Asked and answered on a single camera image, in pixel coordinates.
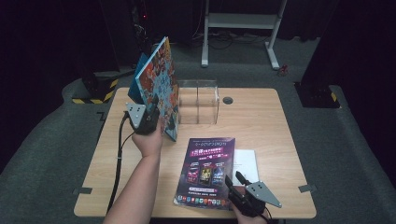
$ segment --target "yellow and black tape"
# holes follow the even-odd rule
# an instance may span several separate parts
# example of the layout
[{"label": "yellow and black tape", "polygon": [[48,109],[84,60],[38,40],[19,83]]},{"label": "yellow and black tape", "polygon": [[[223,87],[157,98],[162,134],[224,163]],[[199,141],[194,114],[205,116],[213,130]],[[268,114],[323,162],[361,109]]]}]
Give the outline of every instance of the yellow and black tape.
[{"label": "yellow and black tape", "polygon": [[118,79],[115,79],[114,81],[112,81],[108,87],[108,89],[106,89],[105,92],[102,92],[102,94],[104,95],[103,99],[99,99],[99,98],[73,98],[73,103],[78,104],[78,105],[83,105],[83,104],[105,104],[108,103],[111,99],[111,97],[114,94],[114,90],[116,89],[117,83],[119,82]]}]

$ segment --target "dark background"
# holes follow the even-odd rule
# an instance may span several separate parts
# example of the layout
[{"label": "dark background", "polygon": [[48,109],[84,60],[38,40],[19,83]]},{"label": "dark background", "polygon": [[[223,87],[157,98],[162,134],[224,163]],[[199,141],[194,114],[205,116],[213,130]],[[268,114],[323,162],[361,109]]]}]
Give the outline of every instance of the dark background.
[{"label": "dark background", "polygon": [[[169,35],[172,41],[190,44],[204,25],[199,0],[0,4],[0,126],[6,137],[1,141],[1,170],[37,123],[63,103],[66,84],[135,63],[141,46],[134,38],[131,5],[138,6],[139,24],[149,40]],[[233,0],[212,1],[210,9],[274,13],[277,7],[276,0]],[[394,11],[389,0],[289,1],[278,38],[321,37],[304,81],[342,87],[370,148],[395,185]]]}]

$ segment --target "black cable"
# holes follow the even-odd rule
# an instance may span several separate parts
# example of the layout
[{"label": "black cable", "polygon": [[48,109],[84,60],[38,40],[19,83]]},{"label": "black cable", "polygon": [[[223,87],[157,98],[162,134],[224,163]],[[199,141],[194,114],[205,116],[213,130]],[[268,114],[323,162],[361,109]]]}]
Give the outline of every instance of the black cable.
[{"label": "black cable", "polygon": [[116,170],[116,179],[114,180],[114,187],[113,187],[113,192],[111,193],[110,201],[108,202],[108,207],[107,207],[107,212],[110,210],[111,206],[114,203],[114,200],[116,198],[117,194],[117,188],[119,187],[120,183],[120,172],[121,172],[121,161],[122,161],[122,147],[125,144],[126,140],[132,136],[129,135],[123,143],[121,143],[121,138],[122,138],[122,127],[125,122],[129,118],[128,112],[124,111],[124,116],[122,118],[121,124],[120,124],[120,131],[119,131],[119,150],[118,150],[118,155],[117,155],[117,170]]}]

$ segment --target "clear acrylic box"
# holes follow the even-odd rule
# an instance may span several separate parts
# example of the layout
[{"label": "clear acrylic box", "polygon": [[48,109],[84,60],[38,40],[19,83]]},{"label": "clear acrylic box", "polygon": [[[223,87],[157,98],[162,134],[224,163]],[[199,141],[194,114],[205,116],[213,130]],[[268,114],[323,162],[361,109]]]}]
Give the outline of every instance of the clear acrylic box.
[{"label": "clear acrylic box", "polygon": [[219,90],[216,80],[179,80],[179,123],[216,124]]}]

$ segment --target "wooden table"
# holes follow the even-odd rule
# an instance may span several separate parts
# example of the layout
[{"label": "wooden table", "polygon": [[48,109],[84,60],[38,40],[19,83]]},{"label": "wooden table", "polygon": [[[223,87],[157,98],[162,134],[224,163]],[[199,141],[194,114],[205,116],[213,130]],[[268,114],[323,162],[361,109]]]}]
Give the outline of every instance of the wooden table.
[{"label": "wooden table", "polygon": [[[118,136],[125,103],[132,102],[128,88],[117,90],[105,126],[98,141],[83,188],[91,194],[78,196],[75,214],[79,217],[104,217],[114,185],[117,164]],[[231,105],[222,98],[233,98]],[[282,208],[268,204],[273,218],[312,218],[316,215],[311,194],[301,193],[306,180],[295,145],[291,138],[282,105],[273,89],[219,88],[217,124],[180,124],[177,142],[163,138],[163,151],[157,198],[153,217],[233,218],[234,213],[178,206],[173,203],[191,137],[235,137],[235,148],[256,151],[260,179],[282,203]],[[125,122],[122,139],[132,128]],[[140,152],[132,142],[123,148],[118,194],[140,160]]]}]

